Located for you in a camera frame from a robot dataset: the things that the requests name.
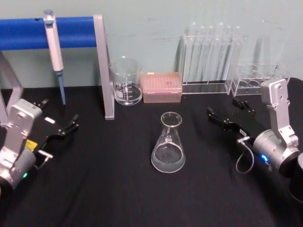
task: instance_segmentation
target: cable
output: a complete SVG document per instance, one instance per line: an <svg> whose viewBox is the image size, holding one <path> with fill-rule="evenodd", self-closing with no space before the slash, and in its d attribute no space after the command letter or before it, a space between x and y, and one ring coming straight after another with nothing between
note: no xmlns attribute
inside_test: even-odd
<svg viewBox="0 0 303 227"><path fill-rule="evenodd" d="M237 172L240 173L240 174L247 174L248 172L250 172L250 171L252 170L252 168L253 168L253 166L254 166L254 164L255 164L255 157L254 157L254 154L252 153L252 150L251 150L251 149L245 144L245 142L244 142L244 141L249 140L249 139L250 139L250 138L247 136L247 137L243 137L242 139L237 140L237 142L238 142L239 144L243 145L243 146L250 152L250 154L251 154L251 166L250 166L249 169L246 170L246 171L240 171L240 170L238 169L238 164L239 164L241 158L243 157L244 153L242 153L242 154L240 155L240 157L238 158L237 163L236 163L236 170L237 170Z"/></svg>

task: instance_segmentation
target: blue bar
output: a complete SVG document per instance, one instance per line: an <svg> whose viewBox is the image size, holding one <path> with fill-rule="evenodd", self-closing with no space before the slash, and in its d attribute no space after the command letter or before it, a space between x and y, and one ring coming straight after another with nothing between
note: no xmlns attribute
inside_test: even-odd
<svg viewBox="0 0 303 227"><path fill-rule="evenodd" d="M93 17L57 17L61 48L96 47ZM47 49L43 18L0 20L0 51Z"/></svg>

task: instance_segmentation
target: black tablecloth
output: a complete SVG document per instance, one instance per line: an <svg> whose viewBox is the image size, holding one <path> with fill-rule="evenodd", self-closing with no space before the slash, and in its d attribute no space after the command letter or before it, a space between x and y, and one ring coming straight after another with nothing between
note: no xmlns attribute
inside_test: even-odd
<svg viewBox="0 0 303 227"><path fill-rule="evenodd" d="M291 79L288 87L291 125L302 142L303 82ZM99 87L65 92L65 110L57 88L24 92L30 102L49 98L44 113L62 125L78 113L80 128L72 139L45 148L54 159L39 172L31 171L14 191L1 215L3 226L303 226L301 208L288 193L289 180L269 173L258 158L252 172L238 174L235 162L243 149L235 133L207 121L208 106L230 114L232 96L185 95L176 104L116 103L115 120L105 121ZM239 99L249 101L260 122L270 127L261 96ZM186 163L174 174L157 172L150 162L166 111L183 118L179 134ZM0 136L3 141L3 129Z"/></svg>

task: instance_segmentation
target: yellow label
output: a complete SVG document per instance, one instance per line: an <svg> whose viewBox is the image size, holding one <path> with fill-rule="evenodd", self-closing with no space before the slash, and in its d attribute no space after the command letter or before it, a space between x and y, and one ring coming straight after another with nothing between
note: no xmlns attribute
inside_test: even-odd
<svg viewBox="0 0 303 227"><path fill-rule="evenodd" d="M27 143L25 144L25 147L27 149L30 149L30 150L34 150L36 147L37 147L37 143L31 141L31 140L27 140Z"/></svg>

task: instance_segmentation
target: light blue wall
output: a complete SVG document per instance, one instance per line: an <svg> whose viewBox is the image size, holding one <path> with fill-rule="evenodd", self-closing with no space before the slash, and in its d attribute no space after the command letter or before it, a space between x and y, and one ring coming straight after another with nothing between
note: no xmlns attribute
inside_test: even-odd
<svg viewBox="0 0 303 227"><path fill-rule="evenodd" d="M250 62L256 39L271 35L271 60L283 59L292 77L303 79L302 0L11 0L0 18L42 17L51 8L59 17L103 14L110 59L129 56L144 71L172 71L178 41L192 21L240 25L241 62ZM64 49L66 86L99 83L94 48ZM5 56L25 87L56 86L48 50L10 51ZM0 86L8 87L0 78Z"/></svg>

